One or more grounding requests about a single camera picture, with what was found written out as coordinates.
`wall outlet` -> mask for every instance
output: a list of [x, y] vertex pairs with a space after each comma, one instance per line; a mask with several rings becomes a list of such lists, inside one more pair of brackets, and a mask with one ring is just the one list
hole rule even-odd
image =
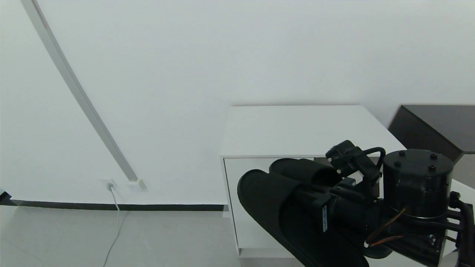
[[102, 183], [102, 185], [104, 186], [104, 188], [107, 189], [107, 184], [108, 183], [111, 183], [114, 185], [114, 188], [117, 188], [117, 184], [114, 182], [114, 180], [112, 179], [107, 179], [107, 178], [99, 178], [99, 181]]
[[130, 189], [130, 191], [134, 191], [134, 192], [147, 191], [147, 187], [145, 186], [145, 183], [143, 182], [142, 179], [138, 179], [137, 181], [130, 181], [126, 183], [126, 185]]

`cable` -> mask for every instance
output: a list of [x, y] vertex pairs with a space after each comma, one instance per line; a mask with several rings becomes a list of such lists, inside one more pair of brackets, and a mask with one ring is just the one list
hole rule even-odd
[[398, 239], [398, 238], [401, 238], [401, 237], [404, 237], [404, 236], [393, 236], [393, 237], [388, 237], [388, 238], [383, 238], [379, 241], [376, 241], [374, 243], [371, 243], [371, 244], [368, 244], [368, 247], [373, 247], [375, 245], [379, 245], [379, 244], [382, 244], [384, 242], [387, 242], [387, 241], [391, 241], [391, 240], [394, 240], [394, 239]]
[[466, 203], [461, 200], [456, 200], [456, 205], [457, 208], [460, 209], [465, 221], [463, 237], [465, 239], [465, 252], [467, 253], [467, 259], [470, 266], [475, 266], [474, 217], [470, 207]]
[[382, 147], [373, 147], [373, 148], [370, 148], [370, 149], [367, 149], [367, 150], [363, 150], [363, 151], [343, 155], [340, 158], [341, 159], [357, 158], [357, 157], [360, 157], [360, 156], [363, 156], [363, 155], [369, 155], [369, 154], [372, 154], [372, 153], [375, 153], [375, 152], [380, 153], [380, 157], [378, 159], [378, 162], [376, 163], [376, 167], [378, 168], [378, 170], [380, 170], [381, 166], [383, 165], [384, 156], [386, 156], [386, 150], [384, 150], [384, 148], [382, 148]]
[[111, 183], [107, 184], [107, 190], [109, 190], [111, 192], [112, 197], [114, 198], [115, 207], [117, 208], [117, 236], [115, 237], [114, 242], [112, 242], [112, 245], [109, 248], [109, 251], [107, 252], [107, 256], [105, 256], [104, 265], [102, 265], [102, 267], [105, 267], [105, 265], [107, 264], [107, 259], [109, 258], [109, 254], [111, 253], [112, 247], [114, 246], [115, 242], [117, 241], [117, 238], [119, 238], [119, 234], [120, 234], [120, 228], [119, 228], [120, 208], [119, 208], [119, 205], [117, 205], [117, 201], [115, 201], [115, 196], [114, 196], [114, 192], [112, 192], [112, 187], [114, 187], [114, 185], [112, 185]]
[[394, 216], [392, 219], [381, 225], [378, 229], [374, 230], [368, 238], [366, 238], [366, 243], [370, 244], [371, 240], [373, 240], [375, 237], [377, 237], [388, 225], [393, 223], [395, 220], [397, 220], [404, 212], [406, 211], [406, 208], [402, 208], [401, 211]]

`cabinet door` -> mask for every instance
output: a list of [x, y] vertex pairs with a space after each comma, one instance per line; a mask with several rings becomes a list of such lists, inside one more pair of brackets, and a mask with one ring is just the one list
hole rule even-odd
[[283, 247], [249, 216], [238, 198], [238, 182], [249, 170], [259, 169], [269, 172], [269, 166], [278, 158], [224, 159], [229, 186], [229, 199], [236, 227], [239, 248], [282, 248]]

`floor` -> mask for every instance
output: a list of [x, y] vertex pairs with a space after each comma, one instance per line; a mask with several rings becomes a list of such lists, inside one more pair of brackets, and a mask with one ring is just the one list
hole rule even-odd
[[[107, 267], [303, 267], [295, 259], [239, 260], [223, 212], [124, 211]], [[0, 206], [0, 267], [102, 267], [117, 212]], [[397, 253], [371, 267], [421, 267]]]

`black cable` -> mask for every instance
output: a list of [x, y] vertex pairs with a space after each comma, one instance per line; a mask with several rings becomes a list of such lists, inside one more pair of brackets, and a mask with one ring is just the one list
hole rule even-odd
[[341, 159], [348, 160], [348, 159], [357, 158], [360, 156], [369, 155], [376, 152], [380, 153], [380, 157], [378, 159], [378, 162], [376, 163], [376, 167], [378, 168], [378, 170], [380, 170], [381, 166], [383, 166], [384, 157], [386, 156], [386, 150], [384, 150], [384, 148], [382, 147], [373, 147], [367, 150], [363, 150], [363, 151], [359, 151], [359, 152], [355, 152], [351, 154], [346, 154], [346, 155], [341, 156]]
[[475, 266], [474, 216], [470, 207], [461, 200], [456, 200], [456, 205], [464, 219], [465, 253], [470, 266]]

